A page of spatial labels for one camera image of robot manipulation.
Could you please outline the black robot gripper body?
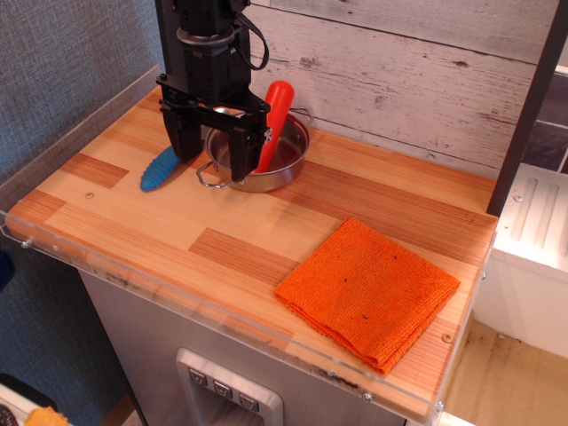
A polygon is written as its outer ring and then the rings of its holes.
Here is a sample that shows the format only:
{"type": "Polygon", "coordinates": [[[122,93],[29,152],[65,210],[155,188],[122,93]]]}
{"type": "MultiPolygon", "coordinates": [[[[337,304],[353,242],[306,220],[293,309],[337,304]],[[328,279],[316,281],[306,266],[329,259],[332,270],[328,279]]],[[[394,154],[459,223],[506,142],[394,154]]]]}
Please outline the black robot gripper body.
{"type": "Polygon", "coordinates": [[[250,91],[251,69],[237,49],[198,52],[185,48],[182,65],[182,70],[157,78],[167,132],[177,134],[202,125],[258,134],[270,131],[270,107],[250,91]]]}

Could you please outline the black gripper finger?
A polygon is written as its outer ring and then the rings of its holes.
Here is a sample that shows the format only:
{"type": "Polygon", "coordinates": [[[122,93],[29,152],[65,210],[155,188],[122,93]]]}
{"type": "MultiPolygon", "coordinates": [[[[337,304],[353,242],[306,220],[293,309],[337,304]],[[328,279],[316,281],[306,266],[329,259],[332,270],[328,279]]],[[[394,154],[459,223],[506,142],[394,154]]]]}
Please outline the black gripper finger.
{"type": "Polygon", "coordinates": [[[189,162],[201,153],[201,124],[192,112],[162,107],[162,116],[174,154],[189,162]]]}
{"type": "Polygon", "coordinates": [[[229,153],[232,181],[240,182],[258,167],[264,135],[237,128],[230,132],[229,153]]]}

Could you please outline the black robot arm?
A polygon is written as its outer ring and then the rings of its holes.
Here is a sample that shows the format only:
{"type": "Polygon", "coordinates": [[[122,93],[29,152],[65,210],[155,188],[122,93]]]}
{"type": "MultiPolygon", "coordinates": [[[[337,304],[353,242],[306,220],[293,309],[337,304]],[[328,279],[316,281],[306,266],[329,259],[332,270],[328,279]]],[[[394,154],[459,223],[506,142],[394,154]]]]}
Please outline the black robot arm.
{"type": "Polygon", "coordinates": [[[266,67],[251,61],[250,37],[262,33],[244,15],[247,1],[160,1],[160,31],[166,70],[161,111],[174,154],[181,162],[202,150],[201,130],[228,136],[232,180],[240,182],[259,164],[270,133],[270,105],[253,94],[251,74],[266,67]]]}

